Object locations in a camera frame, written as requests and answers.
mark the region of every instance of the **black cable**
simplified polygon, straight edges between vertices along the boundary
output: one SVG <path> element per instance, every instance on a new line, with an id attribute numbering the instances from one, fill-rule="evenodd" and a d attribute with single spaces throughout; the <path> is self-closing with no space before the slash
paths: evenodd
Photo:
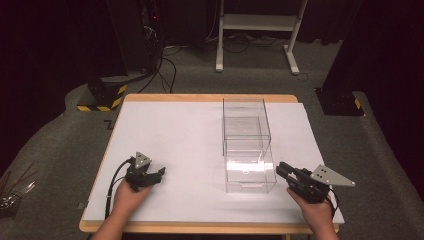
<path id="1" fill-rule="evenodd" d="M 229 40 L 233 44 L 246 44 L 246 46 L 239 51 L 229 50 L 228 48 L 225 48 L 224 46 L 222 47 L 225 51 L 230 52 L 230 53 L 242 53 L 242 52 L 246 51 L 250 46 L 250 41 L 249 41 L 249 39 L 247 39 L 246 36 L 243 36 L 241 39 L 237 37 L 237 38 L 229 39 Z"/>
<path id="2" fill-rule="evenodd" d="M 153 74 L 153 76 L 150 78 L 149 82 L 142 89 L 140 89 L 140 91 L 138 91 L 137 93 L 141 93 L 144 89 L 146 89 L 150 85 L 150 83 L 153 81 L 153 79 L 156 77 L 156 75 L 159 73 L 159 69 L 162 66 L 162 59 L 163 59 L 163 52 L 162 52 L 161 57 L 160 57 L 159 67 L 156 68 L 156 71 Z"/>
<path id="3" fill-rule="evenodd" d="M 327 196 L 325 199 L 330 203 L 331 205 L 331 214 L 334 217 L 334 215 L 336 214 L 337 209 L 339 208 L 339 198 L 337 197 L 336 193 L 334 192 L 333 189 L 330 188 L 330 191 L 334 194 L 334 198 L 336 201 L 336 207 L 334 207 L 333 202 L 331 201 L 331 199 Z"/>
<path id="4" fill-rule="evenodd" d="M 172 78 L 171 86 L 169 87 L 169 93 L 174 93 L 173 88 L 174 88 L 174 83 L 175 83 L 175 77 L 177 76 L 177 67 L 175 67 L 175 64 L 171 60 L 169 60 L 168 58 L 162 58 L 162 59 L 170 62 L 172 64 L 172 66 L 174 67 L 174 77 Z"/>
<path id="5" fill-rule="evenodd" d="M 181 46 L 181 45 L 178 45 L 178 50 L 176 51 L 176 52 L 174 52 L 174 53 L 168 53 L 168 54 L 163 54 L 163 56 L 172 56 L 172 55 L 175 55 L 175 54 L 177 54 L 177 53 L 179 53 L 179 52 L 181 52 L 181 50 L 183 49 L 183 46 Z"/>
<path id="6" fill-rule="evenodd" d="M 107 196 L 106 196 L 106 209 L 105 209 L 105 219 L 109 217 L 110 214 L 110 203 L 112 201 L 112 191 L 113 191 L 113 185 L 115 185 L 116 181 L 116 175 L 118 175 L 119 171 L 121 170 L 121 168 L 127 164 L 130 163 L 132 161 L 133 158 L 129 158 L 127 160 L 125 160 L 123 163 L 121 163 L 121 165 L 119 165 L 118 169 L 116 169 L 115 174 L 113 175 L 112 181 L 110 182 L 110 186 L 109 186 L 109 190 L 107 191 Z"/>

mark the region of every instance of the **clear plastic box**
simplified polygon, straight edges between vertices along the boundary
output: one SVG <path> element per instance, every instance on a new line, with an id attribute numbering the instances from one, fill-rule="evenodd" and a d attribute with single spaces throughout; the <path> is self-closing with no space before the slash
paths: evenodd
<path id="1" fill-rule="evenodd" d="M 276 183 L 263 99 L 223 100 L 223 154 L 228 193 L 268 193 Z"/>

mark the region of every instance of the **black curtain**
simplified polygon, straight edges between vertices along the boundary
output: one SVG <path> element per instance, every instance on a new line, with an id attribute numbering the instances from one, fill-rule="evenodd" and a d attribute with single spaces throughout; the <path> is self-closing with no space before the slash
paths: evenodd
<path id="1" fill-rule="evenodd" d="M 1 165 L 65 110 L 66 94 L 86 83 L 68 44 L 63 1 L 0 3 Z"/>
<path id="2" fill-rule="evenodd" d="M 418 0 L 364 0 L 322 88 L 366 93 L 387 142 L 422 199 L 423 11 Z"/>

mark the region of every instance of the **metal stand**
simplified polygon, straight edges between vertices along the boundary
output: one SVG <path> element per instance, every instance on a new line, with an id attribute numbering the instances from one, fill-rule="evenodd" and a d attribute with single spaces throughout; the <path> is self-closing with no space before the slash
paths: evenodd
<path id="1" fill-rule="evenodd" d="M 219 18 L 219 36 L 216 55 L 216 71 L 224 70 L 223 35 L 224 29 L 238 30 L 265 30 L 292 32 L 289 45 L 284 45 L 284 53 L 287 56 L 292 74 L 298 75 L 299 68 L 293 56 L 293 47 L 303 19 L 308 0 L 302 0 L 299 12 L 296 16 L 274 15 L 247 15 L 247 14 L 224 14 L 224 0 L 221 0 Z"/>

